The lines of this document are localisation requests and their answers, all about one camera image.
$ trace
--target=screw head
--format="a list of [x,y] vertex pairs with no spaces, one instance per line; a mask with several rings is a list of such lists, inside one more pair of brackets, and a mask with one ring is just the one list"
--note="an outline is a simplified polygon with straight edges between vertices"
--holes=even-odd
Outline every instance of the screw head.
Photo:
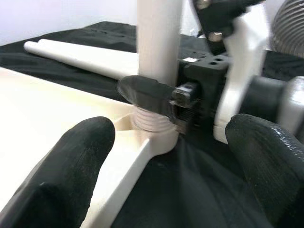
[[211,32],[209,33],[208,40],[211,42],[220,42],[223,39],[223,34],[221,32]]
[[198,7],[198,9],[202,10],[207,8],[209,5],[211,4],[211,0],[198,0],[196,3],[196,6]]

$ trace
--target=white plastic tube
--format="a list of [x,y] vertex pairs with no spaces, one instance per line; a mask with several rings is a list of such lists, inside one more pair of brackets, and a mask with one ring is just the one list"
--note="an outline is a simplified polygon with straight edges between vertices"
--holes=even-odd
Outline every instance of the white plastic tube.
[[136,53],[46,39],[41,39],[38,43],[28,41],[24,44],[24,49],[117,80],[138,73]]
[[[140,76],[175,86],[182,0],[137,0],[137,53]],[[167,117],[138,108],[134,121],[152,132],[173,128]]]

